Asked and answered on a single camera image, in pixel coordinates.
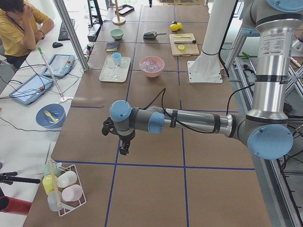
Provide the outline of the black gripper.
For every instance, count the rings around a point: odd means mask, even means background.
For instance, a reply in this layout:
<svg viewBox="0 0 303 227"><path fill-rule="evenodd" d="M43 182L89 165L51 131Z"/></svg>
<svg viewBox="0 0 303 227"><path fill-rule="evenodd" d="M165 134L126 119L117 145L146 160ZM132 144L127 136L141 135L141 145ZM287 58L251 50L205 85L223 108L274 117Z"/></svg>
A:
<svg viewBox="0 0 303 227"><path fill-rule="evenodd" d="M108 117L103 122L103 128L101 132L104 136L107 136L109 133L117 135L122 141L122 144L119 147L119 153L121 155L127 155L129 153L130 142L135 138L135 130L128 129L126 131L121 131L115 127L112 119Z"/></svg>

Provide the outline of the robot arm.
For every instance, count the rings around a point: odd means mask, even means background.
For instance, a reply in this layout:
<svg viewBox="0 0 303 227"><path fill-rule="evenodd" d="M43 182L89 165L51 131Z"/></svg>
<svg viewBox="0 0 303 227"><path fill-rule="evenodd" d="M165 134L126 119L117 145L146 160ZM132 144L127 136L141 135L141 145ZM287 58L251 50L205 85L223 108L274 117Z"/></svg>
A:
<svg viewBox="0 0 303 227"><path fill-rule="evenodd" d="M148 104L131 107L125 100L109 108L102 134L119 136L119 152L128 153L136 130L161 133L165 125L199 133L220 133L241 141L256 156L271 160L286 155L293 146L283 111L294 31L303 22L300 0L247 0L241 32L260 37L252 109L245 116L195 113Z"/></svg>

